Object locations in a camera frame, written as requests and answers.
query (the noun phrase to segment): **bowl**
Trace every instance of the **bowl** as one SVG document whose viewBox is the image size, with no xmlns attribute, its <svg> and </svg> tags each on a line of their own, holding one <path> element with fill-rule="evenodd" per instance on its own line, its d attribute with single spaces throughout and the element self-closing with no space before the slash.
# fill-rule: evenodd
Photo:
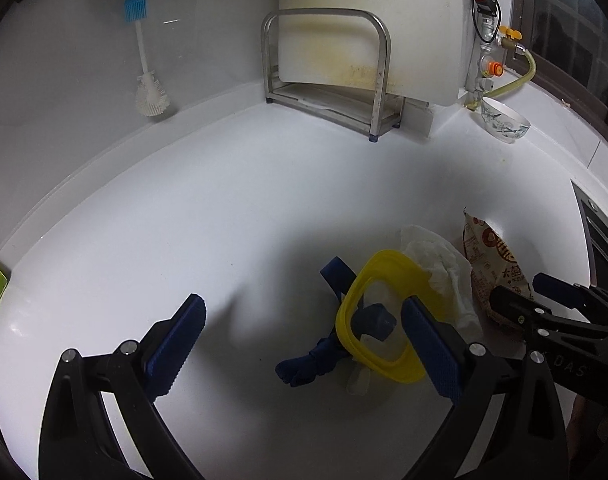
<svg viewBox="0 0 608 480">
<path fill-rule="evenodd" d="M 481 108 L 486 131 L 504 142 L 515 142 L 529 131 L 529 121 L 499 101 L 484 97 Z"/>
</svg>

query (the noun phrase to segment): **metal rack frame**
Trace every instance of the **metal rack frame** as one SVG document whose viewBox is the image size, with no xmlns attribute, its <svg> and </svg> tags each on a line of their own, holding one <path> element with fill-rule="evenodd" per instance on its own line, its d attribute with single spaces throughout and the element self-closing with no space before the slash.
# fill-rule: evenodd
<svg viewBox="0 0 608 480">
<path fill-rule="evenodd" d="M 372 23 L 379 37 L 379 55 L 377 58 L 377 77 L 373 94 L 372 110 L 369 116 L 359 113 L 365 102 L 348 97 L 329 85 L 307 83 L 283 83 L 279 80 L 278 65 L 271 61 L 270 31 L 275 18 L 279 16 L 350 16 L 364 18 Z M 263 63 L 264 90 L 266 102 L 278 102 L 286 106 L 303 110 L 342 124 L 360 133 L 367 134 L 371 142 L 377 140 L 391 128 L 398 128 L 404 114 L 404 96 L 386 94 L 388 68 L 390 64 L 390 34 L 388 28 L 375 14 L 359 9 L 284 9 L 271 12 L 261 25 L 261 57 Z"/>
</svg>

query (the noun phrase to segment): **brown paper bag with red print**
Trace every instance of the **brown paper bag with red print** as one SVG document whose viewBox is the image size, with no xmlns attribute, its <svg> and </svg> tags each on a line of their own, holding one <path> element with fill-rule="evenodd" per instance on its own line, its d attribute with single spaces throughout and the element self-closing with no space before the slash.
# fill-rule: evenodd
<svg viewBox="0 0 608 480">
<path fill-rule="evenodd" d="M 519 329 L 518 325 L 494 312 L 488 298 L 496 286 L 503 285 L 532 300 L 529 282 L 511 250 L 486 222 L 466 211 L 464 218 L 464 255 L 473 267 L 473 294 L 488 317 L 502 326 Z"/>
</svg>

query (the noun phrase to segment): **brush handle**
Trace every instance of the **brush handle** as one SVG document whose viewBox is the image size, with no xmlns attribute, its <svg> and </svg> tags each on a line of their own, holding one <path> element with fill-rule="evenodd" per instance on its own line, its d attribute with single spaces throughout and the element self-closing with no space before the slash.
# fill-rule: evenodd
<svg viewBox="0 0 608 480">
<path fill-rule="evenodd" d="M 141 20 L 135 20 L 135 31 L 137 33 L 137 44 L 139 46 L 139 57 L 142 60 L 142 70 L 144 74 L 148 72 L 148 61 L 146 61 L 146 51 L 144 50 L 144 35 L 142 34 Z"/>
</svg>

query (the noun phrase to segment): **cutting board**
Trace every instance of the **cutting board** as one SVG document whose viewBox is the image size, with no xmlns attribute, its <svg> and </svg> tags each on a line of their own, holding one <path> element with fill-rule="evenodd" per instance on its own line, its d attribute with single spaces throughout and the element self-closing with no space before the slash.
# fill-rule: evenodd
<svg viewBox="0 0 608 480">
<path fill-rule="evenodd" d="M 387 91 L 439 105 L 458 98 L 463 0 L 279 0 L 280 9 L 349 7 L 388 27 Z M 286 82 L 375 88 L 378 37 L 362 18 L 283 16 L 279 77 Z"/>
</svg>

